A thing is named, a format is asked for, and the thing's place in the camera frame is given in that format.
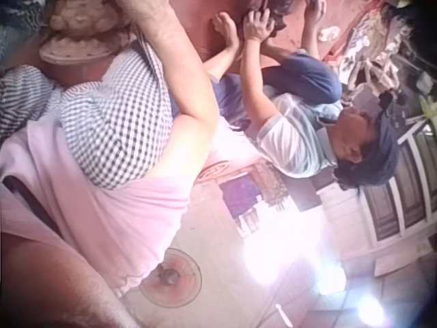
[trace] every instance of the gingham fabric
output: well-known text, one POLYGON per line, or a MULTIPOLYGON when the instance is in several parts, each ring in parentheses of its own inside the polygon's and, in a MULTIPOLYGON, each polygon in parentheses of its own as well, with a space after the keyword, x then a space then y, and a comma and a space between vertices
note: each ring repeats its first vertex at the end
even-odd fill
POLYGON ((27 120, 55 112, 70 151, 99 187, 114 189, 143 177, 169 138, 173 121, 163 69, 141 37, 114 59, 102 82, 61 92, 25 66, 9 71, 0 86, 1 142, 27 120))

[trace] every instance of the bright light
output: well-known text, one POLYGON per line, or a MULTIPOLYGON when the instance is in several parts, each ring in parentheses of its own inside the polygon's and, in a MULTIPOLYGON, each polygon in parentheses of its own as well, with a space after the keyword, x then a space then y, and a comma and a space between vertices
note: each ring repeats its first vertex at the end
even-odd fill
POLYGON ((374 297, 366 297, 358 307, 360 319, 369 326, 377 327, 384 323, 384 309, 374 297))
POLYGON ((247 269, 261 284, 273 283, 279 271, 308 249, 315 249, 320 237, 320 218, 298 210, 277 213, 267 205, 257 207, 259 230, 244 240, 247 269))
POLYGON ((322 271, 322 276, 317 282, 321 295, 331 295, 343 292, 346 288, 346 274, 339 265, 331 265, 322 271))

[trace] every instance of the tiled floor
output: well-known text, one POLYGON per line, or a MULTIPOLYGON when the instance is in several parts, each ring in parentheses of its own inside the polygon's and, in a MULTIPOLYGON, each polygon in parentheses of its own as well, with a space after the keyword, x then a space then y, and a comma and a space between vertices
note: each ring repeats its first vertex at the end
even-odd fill
MULTIPOLYGON (((338 26, 342 33, 347 33, 350 23, 360 16, 369 3, 379 0, 327 0, 328 11, 322 28, 338 26)), ((202 59, 220 51, 223 40, 213 30, 211 18, 220 11, 227 11, 238 20, 252 3, 261 0, 173 0, 171 1, 179 19, 187 30, 187 34, 202 59)), ((279 32, 275 43, 289 49, 297 49, 303 27, 303 11, 305 0, 294 0, 292 13, 285 18, 287 28, 279 32)), ((320 44, 320 55, 328 54, 334 42, 320 44)), ((85 81, 98 81, 106 72, 111 58, 97 61, 85 66, 53 66, 46 65, 45 73, 68 87, 85 81)), ((263 58, 263 65, 274 64, 263 58)))

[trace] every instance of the blue pants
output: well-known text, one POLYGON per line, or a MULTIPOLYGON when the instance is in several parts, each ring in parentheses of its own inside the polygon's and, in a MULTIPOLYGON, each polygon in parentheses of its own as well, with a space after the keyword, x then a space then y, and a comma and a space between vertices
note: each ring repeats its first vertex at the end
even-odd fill
MULTIPOLYGON (((265 85, 280 94, 291 93, 301 97, 308 105, 332 104, 341 98, 341 83, 328 65, 306 54, 299 53, 287 58, 280 66, 263 68, 265 85)), ((213 83, 220 113, 232 122, 242 106, 242 87, 239 75, 225 75, 219 83, 213 83)), ((179 109, 172 100, 175 116, 179 109)))

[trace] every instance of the collar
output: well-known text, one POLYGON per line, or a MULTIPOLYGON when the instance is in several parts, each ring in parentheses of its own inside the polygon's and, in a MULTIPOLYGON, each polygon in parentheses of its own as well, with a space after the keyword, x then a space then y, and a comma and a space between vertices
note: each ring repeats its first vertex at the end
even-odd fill
POLYGON ((318 129, 315 132, 315 135, 317 135, 317 139, 319 140, 326 160, 329 162, 330 165, 337 165, 337 158, 335 157, 333 148, 330 145, 328 131, 326 130, 326 127, 318 129))

